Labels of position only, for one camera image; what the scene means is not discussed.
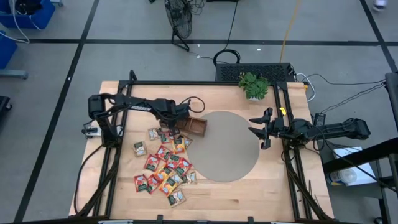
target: blue bin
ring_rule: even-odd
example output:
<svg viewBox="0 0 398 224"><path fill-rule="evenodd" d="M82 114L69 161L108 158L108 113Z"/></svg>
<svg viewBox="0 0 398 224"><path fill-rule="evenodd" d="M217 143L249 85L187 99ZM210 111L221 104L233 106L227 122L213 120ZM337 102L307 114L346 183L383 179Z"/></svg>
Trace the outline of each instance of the blue bin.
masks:
<svg viewBox="0 0 398 224"><path fill-rule="evenodd" d="M17 44L7 37L0 35L0 69L4 69L10 61L12 55L17 50Z"/></svg>
<svg viewBox="0 0 398 224"><path fill-rule="evenodd" d="M41 3L42 9L38 10L32 16L18 15L16 14L16 20L20 28L44 29L49 24L50 19L55 11L55 6L50 2L50 0L33 0ZM17 28L14 22L13 15L11 14L11 9L8 0L0 0L0 11L9 14L0 14L0 23L7 28Z"/></svg>

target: wooden tabletop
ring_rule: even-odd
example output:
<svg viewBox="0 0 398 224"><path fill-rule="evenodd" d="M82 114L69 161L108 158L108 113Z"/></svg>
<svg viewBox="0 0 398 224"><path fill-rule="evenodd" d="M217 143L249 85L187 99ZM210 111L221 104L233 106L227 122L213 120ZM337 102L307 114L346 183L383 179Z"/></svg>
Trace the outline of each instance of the wooden tabletop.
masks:
<svg viewBox="0 0 398 224"><path fill-rule="evenodd" d="M116 93L117 86L118 82L103 82L100 92ZM288 88L294 117L310 121L303 84L288 83ZM268 107L273 107L276 111L272 87L266 97L260 101L248 101L237 86L134 85L132 96L147 99L167 98L177 103L188 96L198 96L206 103L204 112L191 114L198 118L213 111L230 111L248 120L262 116ZM280 92L280 98L284 105L282 92ZM194 110L200 110L202 107L197 100L193 100L191 105ZM187 200L174 208L170 207L166 196L158 189L152 195L147 192L136 193L133 177L141 174L148 177L153 172L143 169L147 157L135 157L132 144L145 141L149 153L155 154L160 146L160 140L150 141L147 130L158 125L159 122L150 113L128 112L111 218L154 220L157 215L163 215L165 220L245 221L248 216L253 216L255 221L294 220L286 168L280 158L282 152L280 139L272 138L271 148L267 150L259 148L260 154L256 165L240 180L230 183L214 182L197 172L196 185L180 186ZM84 158L100 144L101 138L89 139ZM307 147L312 149L312 144L308 144ZM326 214L333 217L319 155L308 150L301 150L300 153L307 186L308 181L311 180L312 194L316 195L319 205ZM90 199L98 186L103 156L104 149L86 163L81 173L78 192L79 209ZM104 213L107 196L108 190L105 190L100 214ZM301 201L300 193L297 193L297 197ZM305 217L302 202L299 203L299 207L300 216Z"/></svg>

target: red tea packet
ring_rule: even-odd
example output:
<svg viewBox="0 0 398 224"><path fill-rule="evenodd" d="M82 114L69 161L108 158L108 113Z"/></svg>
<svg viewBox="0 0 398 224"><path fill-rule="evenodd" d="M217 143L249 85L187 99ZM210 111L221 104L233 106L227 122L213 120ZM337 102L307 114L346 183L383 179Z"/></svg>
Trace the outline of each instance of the red tea packet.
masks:
<svg viewBox="0 0 398 224"><path fill-rule="evenodd" d="M177 156L177 155L171 155L170 158L167 161L167 167L175 170L175 168L177 168L178 163L180 162L181 157Z"/></svg>
<svg viewBox="0 0 398 224"><path fill-rule="evenodd" d="M171 156L172 152L167 149L164 146L160 146L159 150L156 152L155 156L157 156L159 159L162 159L163 161L167 161L170 156Z"/></svg>
<svg viewBox="0 0 398 224"><path fill-rule="evenodd" d="M144 169L155 172L157 165L159 165L160 159L152 154L149 154L147 162L144 165Z"/></svg>
<svg viewBox="0 0 398 224"><path fill-rule="evenodd" d="M144 175L138 175L134 177L136 183L136 192L147 190L148 182Z"/></svg>
<svg viewBox="0 0 398 224"><path fill-rule="evenodd" d="M163 180L167 180L172 172L173 170L168 168L165 164L161 169L155 172L154 176L157 181L162 182Z"/></svg>
<svg viewBox="0 0 398 224"><path fill-rule="evenodd" d="M156 180L154 174L150 175L147 178L147 182L148 182L147 191L150 194L152 194L155 191L155 189L160 185L160 182Z"/></svg>
<svg viewBox="0 0 398 224"><path fill-rule="evenodd" d="M181 158L180 162L178 163L175 171L180 175L185 175L187 171L191 168L192 164L189 163L186 159Z"/></svg>

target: green plant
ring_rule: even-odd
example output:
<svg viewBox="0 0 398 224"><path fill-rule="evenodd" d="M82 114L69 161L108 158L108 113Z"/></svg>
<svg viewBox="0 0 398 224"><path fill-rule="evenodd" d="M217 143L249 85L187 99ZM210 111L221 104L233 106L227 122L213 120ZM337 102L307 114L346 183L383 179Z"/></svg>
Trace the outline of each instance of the green plant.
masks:
<svg viewBox="0 0 398 224"><path fill-rule="evenodd" d="M267 94L269 82L266 78L257 77L257 75L251 72L241 72L239 78L239 87L243 88L243 91L246 92L246 98L258 98L264 99L264 96Z"/></svg>

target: yellow cable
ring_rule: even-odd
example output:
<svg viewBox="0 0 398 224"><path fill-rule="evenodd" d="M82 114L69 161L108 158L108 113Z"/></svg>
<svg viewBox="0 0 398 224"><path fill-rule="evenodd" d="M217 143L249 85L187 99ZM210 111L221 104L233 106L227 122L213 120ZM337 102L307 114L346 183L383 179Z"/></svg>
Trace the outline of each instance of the yellow cable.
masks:
<svg viewBox="0 0 398 224"><path fill-rule="evenodd" d="M282 58L284 57L284 49L285 49L287 36L289 36L289 31L291 30L291 28L293 26L293 23L294 23L294 20L296 19L297 11L299 10L299 5L300 4L301 4L301 0L297 0L296 6L294 7L292 19L290 20L290 23L289 23L289 28L287 28L287 31L286 31L286 34L285 34L285 38L284 38L284 42L282 44L282 51L280 51L279 63L282 63Z"/></svg>

